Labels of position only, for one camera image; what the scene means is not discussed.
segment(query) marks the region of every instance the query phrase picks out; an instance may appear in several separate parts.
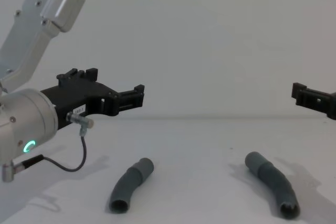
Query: bent pipe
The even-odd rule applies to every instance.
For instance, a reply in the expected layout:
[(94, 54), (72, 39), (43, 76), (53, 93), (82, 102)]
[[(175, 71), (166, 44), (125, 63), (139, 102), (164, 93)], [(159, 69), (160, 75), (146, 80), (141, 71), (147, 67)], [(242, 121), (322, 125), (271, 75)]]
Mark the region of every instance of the bent pipe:
[(285, 219), (300, 215), (300, 207), (291, 183), (285, 175), (258, 152), (251, 152), (245, 158), (250, 171), (264, 182), (276, 198), (278, 211)]
[(126, 173), (118, 180), (109, 201), (109, 209), (114, 214), (123, 214), (130, 208), (131, 196), (154, 171), (154, 164), (148, 158), (127, 169)]

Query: label sticker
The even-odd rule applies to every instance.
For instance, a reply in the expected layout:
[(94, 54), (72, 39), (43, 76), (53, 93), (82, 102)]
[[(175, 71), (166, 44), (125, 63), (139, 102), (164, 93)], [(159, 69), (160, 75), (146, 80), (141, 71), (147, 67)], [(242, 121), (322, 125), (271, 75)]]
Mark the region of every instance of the label sticker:
[(74, 109), (72, 112), (74, 114), (81, 114), (84, 113), (86, 111), (86, 104), (82, 105), (81, 107), (78, 107), (76, 109)]

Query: cable connector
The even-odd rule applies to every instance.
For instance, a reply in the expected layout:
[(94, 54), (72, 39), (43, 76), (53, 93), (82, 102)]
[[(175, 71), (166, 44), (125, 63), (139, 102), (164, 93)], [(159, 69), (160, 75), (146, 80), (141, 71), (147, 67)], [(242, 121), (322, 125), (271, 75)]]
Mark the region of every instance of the cable connector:
[(12, 182), (14, 180), (14, 175), (22, 172), (23, 170), (31, 167), (32, 165), (37, 164), (38, 162), (44, 159), (43, 155), (38, 155), (27, 159), (17, 165), (14, 165), (13, 161), (8, 162), (2, 166), (2, 181), (3, 182)]
[(84, 137), (88, 129), (91, 129), (95, 124), (92, 119), (85, 118), (84, 116), (69, 112), (67, 114), (67, 121), (71, 123), (77, 123), (81, 126), (79, 135)]

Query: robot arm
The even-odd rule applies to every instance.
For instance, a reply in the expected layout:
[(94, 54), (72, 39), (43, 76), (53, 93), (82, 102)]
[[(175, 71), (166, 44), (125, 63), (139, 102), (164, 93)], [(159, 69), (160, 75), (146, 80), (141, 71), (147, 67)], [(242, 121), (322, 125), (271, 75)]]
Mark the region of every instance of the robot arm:
[(0, 49), (0, 84), (12, 92), (33, 75), (50, 40), (68, 32), (85, 0), (25, 0)]
[[(118, 93), (97, 82), (95, 68), (60, 74), (57, 86), (41, 92), (12, 92), (31, 78), (50, 40), (60, 31), (65, 33), (72, 28), (84, 2), (25, 0), (22, 10), (16, 12), (14, 25), (0, 49), (0, 165), (5, 182), (41, 161), (42, 155), (16, 166), (13, 159), (52, 139), (70, 123), (81, 124), (85, 148), (83, 136), (86, 128), (93, 126), (85, 116), (116, 116), (120, 111), (142, 106), (143, 85)], [(9, 94), (1, 96), (1, 91)]]

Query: metal bracket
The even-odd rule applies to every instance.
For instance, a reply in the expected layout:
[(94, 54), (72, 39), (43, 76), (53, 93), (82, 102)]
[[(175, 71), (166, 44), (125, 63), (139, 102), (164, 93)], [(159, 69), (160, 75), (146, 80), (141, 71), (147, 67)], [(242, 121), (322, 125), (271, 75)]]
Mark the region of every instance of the metal bracket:
[(85, 0), (25, 0), (0, 49), (0, 87), (12, 92), (26, 83), (50, 40), (68, 32)]

